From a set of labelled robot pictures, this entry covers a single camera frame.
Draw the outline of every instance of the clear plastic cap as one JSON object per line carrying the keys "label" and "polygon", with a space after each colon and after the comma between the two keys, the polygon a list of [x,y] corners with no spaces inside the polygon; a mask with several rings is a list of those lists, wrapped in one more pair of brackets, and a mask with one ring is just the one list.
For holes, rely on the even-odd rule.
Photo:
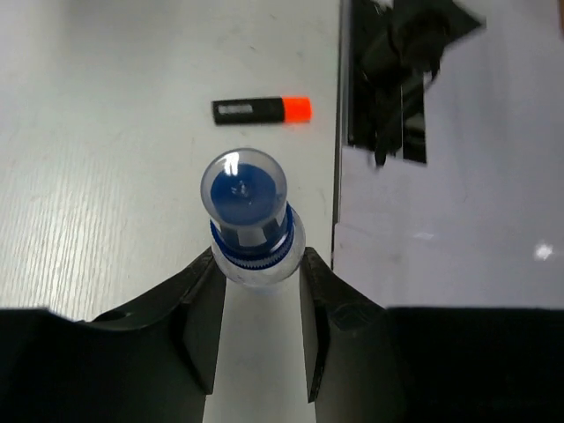
{"label": "clear plastic cap", "polygon": [[206,169],[200,185],[205,209],[228,249],[245,255],[268,252],[284,237],[286,176],[265,152],[224,152]]}

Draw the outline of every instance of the plastic bottle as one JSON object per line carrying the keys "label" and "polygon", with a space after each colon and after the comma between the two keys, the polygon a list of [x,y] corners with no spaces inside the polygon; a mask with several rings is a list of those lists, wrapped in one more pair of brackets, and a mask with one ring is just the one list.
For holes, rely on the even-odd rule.
{"label": "plastic bottle", "polygon": [[271,156],[241,148],[218,156],[200,186],[211,250],[227,278],[271,292],[299,267],[306,237],[286,201],[286,176]]}

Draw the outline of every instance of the white surface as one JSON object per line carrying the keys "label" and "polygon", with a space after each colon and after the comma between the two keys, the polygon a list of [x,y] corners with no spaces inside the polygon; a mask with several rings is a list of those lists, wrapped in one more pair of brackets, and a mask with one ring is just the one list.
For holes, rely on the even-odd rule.
{"label": "white surface", "polygon": [[[286,170],[330,258],[338,2],[0,0],[0,306],[90,319],[209,246],[205,166],[238,146]],[[211,100],[310,96],[302,126],[216,128]],[[298,286],[229,284],[205,421],[312,421]]]}
{"label": "white surface", "polygon": [[464,3],[487,30],[427,95],[428,167],[343,152],[335,269],[382,305],[564,308],[557,2]]}

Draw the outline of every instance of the orange cap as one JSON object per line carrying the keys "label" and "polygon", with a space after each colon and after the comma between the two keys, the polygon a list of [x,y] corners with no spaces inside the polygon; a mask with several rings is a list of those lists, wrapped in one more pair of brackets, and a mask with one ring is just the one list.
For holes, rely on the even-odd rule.
{"label": "orange cap", "polygon": [[284,122],[308,122],[311,120],[311,101],[308,97],[282,97]]}

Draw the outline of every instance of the highlighter marker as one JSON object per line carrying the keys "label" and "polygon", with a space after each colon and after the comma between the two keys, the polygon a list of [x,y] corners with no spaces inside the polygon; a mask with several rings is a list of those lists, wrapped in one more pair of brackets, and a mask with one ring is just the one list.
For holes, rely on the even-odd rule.
{"label": "highlighter marker", "polygon": [[308,122],[312,115],[307,97],[218,100],[211,108],[216,125]]}

